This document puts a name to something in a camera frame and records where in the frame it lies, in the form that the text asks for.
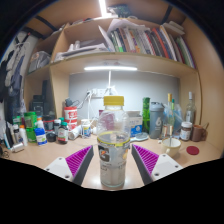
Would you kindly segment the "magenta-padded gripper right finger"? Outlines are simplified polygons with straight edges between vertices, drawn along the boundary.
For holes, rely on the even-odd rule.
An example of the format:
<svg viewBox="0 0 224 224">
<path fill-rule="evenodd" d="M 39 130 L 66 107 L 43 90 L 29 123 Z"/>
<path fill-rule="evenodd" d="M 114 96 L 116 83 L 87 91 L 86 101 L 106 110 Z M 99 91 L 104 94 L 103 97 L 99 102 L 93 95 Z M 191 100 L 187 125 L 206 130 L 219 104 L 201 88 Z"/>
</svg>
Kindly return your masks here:
<svg viewBox="0 0 224 224">
<path fill-rule="evenodd" d="M 135 144 L 132 145 L 132 155 L 145 185 L 182 169 L 169 155 L 158 155 Z"/>
</svg>

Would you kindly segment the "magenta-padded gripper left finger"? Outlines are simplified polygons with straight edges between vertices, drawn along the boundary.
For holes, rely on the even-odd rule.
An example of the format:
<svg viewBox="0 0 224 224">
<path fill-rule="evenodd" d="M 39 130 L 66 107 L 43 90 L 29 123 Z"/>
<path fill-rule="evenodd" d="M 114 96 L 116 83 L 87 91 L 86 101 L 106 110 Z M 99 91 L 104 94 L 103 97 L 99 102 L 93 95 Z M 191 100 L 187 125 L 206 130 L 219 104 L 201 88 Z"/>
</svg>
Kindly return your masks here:
<svg viewBox="0 0 224 224">
<path fill-rule="evenodd" d="M 81 186 L 93 155 L 93 147 L 87 146 L 67 158 L 58 157 L 45 171 Z"/>
</svg>

